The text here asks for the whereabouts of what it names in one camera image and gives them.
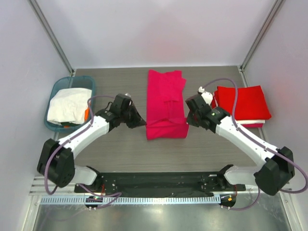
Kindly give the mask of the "pink t shirt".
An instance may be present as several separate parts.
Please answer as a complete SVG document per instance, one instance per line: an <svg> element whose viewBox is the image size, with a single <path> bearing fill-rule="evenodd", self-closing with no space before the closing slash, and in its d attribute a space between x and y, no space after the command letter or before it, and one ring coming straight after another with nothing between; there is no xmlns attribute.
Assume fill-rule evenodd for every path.
<svg viewBox="0 0 308 231"><path fill-rule="evenodd" d="M186 79L179 70L160 73L148 72L146 103L146 137L185 139L189 125L186 122L183 90Z"/></svg>

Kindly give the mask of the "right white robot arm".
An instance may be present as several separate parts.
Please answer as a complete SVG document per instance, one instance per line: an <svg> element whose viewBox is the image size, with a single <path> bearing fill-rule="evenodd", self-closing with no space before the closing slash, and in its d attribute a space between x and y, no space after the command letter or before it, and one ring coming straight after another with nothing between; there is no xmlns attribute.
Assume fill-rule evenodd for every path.
<svg viewBox="0 0 308 231"><path fill-rule="evenodd" d="M185 102L189 108L189 125L202 127L227 139L256 164L255 167L231 165L223 170L217 178L220 189L226 191L235 184L254 185L274 196L295 175L294 167L285 160L293 159L293 153L287 147L279 149L234 123L232 116L224 109L211 108L202 94L196 94Z"/></svg>

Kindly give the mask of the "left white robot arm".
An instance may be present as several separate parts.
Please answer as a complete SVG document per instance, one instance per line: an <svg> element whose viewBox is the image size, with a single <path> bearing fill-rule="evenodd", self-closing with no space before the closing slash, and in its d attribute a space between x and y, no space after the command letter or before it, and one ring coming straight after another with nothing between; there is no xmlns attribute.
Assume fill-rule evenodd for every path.
<svg viewBox="0 0 308 231"><path fill-rule="evenodd" d="M76 157L96 139L108 134L122 123L128 128L146 125L128 93L116 95L106 108L95 114L90 113L90 116L88 123L70 135L57 141L48 139L43 144L37 171L44 176L47 194L55 193L55 190L50 191L49 181L54 183L56 188L64 188L74 183L86 192L99 191L103 186L101 173L89 166L77 166Z"/></svg>

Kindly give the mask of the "orange t shirt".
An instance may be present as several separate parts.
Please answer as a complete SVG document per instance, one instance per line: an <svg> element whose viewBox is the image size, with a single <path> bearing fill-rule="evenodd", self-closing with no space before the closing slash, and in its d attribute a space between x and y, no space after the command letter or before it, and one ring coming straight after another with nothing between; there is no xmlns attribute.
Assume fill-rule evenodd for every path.
<svg viewBox="0 0 308 231"><path fill-rule="evenodd" d="M64 127L75 127L85 123L90 114L90 109L85 104L71 106L66 110L64 115L64 121L61 124Z"/></svg>

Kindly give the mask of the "teal plastic basket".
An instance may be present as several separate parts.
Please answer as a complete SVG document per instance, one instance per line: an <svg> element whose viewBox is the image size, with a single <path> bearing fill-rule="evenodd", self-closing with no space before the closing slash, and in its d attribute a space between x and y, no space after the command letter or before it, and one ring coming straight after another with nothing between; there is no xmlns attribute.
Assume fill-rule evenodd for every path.
<svg viewBox="0 0 308 231"><path fill-rule="evenodd" d="M44 117L45 126L54 132L69 133L90 119L92 105L87 100L96 93L90 76L64 77L54 84Z"/></svg>

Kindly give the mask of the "red folded t shirt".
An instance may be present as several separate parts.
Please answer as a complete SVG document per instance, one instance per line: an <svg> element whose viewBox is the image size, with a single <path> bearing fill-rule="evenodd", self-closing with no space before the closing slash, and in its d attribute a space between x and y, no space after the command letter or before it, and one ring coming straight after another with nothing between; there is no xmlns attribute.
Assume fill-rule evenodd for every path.
<svg viewBox="0 0 308 231"><path fill-rule="evenodd" d="M211 106L221 107L232 115L236 120L269 120L269 112L263 90L260 86L238 89L238 98L235 112L232 112L235 100L235 88L218 86L213 94Z"/></svg>

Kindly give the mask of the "white crumpled t shirt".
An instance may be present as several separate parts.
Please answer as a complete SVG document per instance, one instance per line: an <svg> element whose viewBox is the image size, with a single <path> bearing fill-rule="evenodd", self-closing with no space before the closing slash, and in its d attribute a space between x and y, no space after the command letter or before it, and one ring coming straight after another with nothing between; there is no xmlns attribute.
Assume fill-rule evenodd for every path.
<svg viewBox="0 0 308 231"><path fill-rule="evenodd" d="M92 96L92 90L86 88L69 88L59 90L50 100L47 110L47 121L61 125L67 109L75 105L88 106L88 99Z"/></svg>

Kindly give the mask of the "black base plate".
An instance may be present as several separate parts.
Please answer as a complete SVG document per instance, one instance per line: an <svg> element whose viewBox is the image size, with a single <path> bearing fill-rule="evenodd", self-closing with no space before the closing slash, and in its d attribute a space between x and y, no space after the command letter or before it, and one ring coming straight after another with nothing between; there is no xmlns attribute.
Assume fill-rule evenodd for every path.
<svg viewBox="0 0 308 231"><path fill-rule="evenodd" d="M243 192L244 184L231 185L218 172L122 172L101 173L94 193L102 190L106 195L121 192L123 197L170 198L210 197L216 192Z"/></svg>

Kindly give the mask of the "aluminium rail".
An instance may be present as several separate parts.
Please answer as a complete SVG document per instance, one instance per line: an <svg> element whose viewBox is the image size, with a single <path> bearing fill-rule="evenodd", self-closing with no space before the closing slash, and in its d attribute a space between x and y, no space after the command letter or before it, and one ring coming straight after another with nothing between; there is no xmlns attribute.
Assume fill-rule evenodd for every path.
<svg viewBox="0 0 308 231"><path fill-rule="evenodd" d="M75 184L68 184L67 186L60 188L53 195L67 195L74 193ZM43 176L35 176L32 185L29 191L29 195L44 195L49 196L45 190L44 177Z"/></svg>

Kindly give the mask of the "right aluminium frame post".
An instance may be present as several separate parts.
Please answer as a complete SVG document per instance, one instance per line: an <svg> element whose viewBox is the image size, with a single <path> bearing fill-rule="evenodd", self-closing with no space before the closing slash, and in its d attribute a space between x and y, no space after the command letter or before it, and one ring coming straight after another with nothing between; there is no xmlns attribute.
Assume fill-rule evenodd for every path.
<svg viewBox="0 0 308 231"><path fill-rule="evenodd" d="M252 59L254 53L256 52L257 48L261 44L263 38L265 37L267 31L269 30L271 24L275 20L277 14L279 13L280 9L282 8L283 4L285 3L285 0L275 0L269 13L267 14L261 29L257 33L256 38L254 39L246 57L244 58L242 64L240 65L241 72L244 72L247 68L250 60Z"/></svg>

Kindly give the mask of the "aluminium frame post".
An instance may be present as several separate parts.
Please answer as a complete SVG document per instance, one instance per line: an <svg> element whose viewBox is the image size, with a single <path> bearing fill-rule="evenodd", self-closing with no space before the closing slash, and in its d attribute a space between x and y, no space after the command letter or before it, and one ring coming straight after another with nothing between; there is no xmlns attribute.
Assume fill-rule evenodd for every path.
<svg viewBox="0 0 308 231"><path fill-rule="evenodd" d="M64 66L66 67L66 69L69 72L70 76L73 76L74 74L74 68L71 66L64 50L62 49L52 27L50 26L46 16L44 15L40 5L38 4L38 2L36 0L28 0L27 1L29 3L29 5L31 6L34 14L36 15L36 17L38 18L39 22L41 23L43 29L45 30L46 34L48 35L50 42L52 43L52 45L54 46L57 54L59 55L61 61L63 62Z"/></svg>
<svg viewBox="0 0 308 231"><path fill-rule="evenodd" d="M275 0L269 13L267 14L261 29L257 33L256 38L254 39L246 57L244 58L242 64L240 65L241 72L244 72L247 68L250 60L252 59L254 53L256 52L257 48L261 44L263 38L265 37L267 31L269 30L271 24L275 20L277 14L279 13L280 9L282 8L283 4L285 3L285 0Z"/></svg>

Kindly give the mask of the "left aluminium frame post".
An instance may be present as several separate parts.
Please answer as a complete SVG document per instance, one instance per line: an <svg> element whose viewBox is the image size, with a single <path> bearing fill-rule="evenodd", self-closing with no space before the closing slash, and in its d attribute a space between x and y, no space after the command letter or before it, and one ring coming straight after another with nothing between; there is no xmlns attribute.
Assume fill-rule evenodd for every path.
<svg viewBox="0 0 308 231"><path fill-rule="evenodd" d="M29 3L29 5L31 6L34 14L36 15L36 17L38 18L39 22L41 23L43 29L45 30L46 34L48 35L50 42L52 43L52 45L54 46L57 54L59 55L61 61L63 62L64 66L66 67L66 69L69 72L70 76L73 76L74 74L74 68L71 66L64 50L62 49L52 27L50 26L46 16L44 15L40 5L38 4L38 2L36 0L28 0L27 1Z"/></svg>

